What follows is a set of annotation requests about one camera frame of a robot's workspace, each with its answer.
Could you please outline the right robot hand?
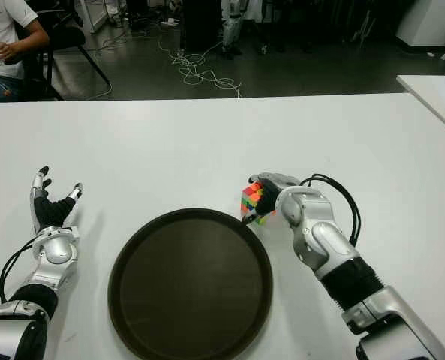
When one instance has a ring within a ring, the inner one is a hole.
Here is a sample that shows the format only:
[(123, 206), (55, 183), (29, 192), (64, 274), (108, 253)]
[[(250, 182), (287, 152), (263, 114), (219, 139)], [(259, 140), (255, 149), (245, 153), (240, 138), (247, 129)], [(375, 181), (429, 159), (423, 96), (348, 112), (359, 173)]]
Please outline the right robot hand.
[(244, 224), (260, 224), (265, 216), (275, 211), (278, 195), (285, 188), (299, 184), (299, 179), (280, 173), (262, 172), (251, 175), (248, 186), (242, 191), (241, 221)]

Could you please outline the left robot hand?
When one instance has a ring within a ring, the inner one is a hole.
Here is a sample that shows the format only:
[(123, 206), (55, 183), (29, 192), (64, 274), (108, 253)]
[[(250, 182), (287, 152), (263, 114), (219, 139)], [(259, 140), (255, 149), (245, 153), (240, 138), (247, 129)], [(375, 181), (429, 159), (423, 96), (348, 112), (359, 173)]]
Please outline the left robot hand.
[(49, 200), (47, 188), (52, 183), (52, 180), (47, 178), (49, 171), (48, 166), (40, 168), (35, 174), (30, 190), (30, 209), (36, 234), (50, 227), (62, 228), (75, 204), (83, 195), (83, 185), (77, 183), (63, 199), (54, 202)]

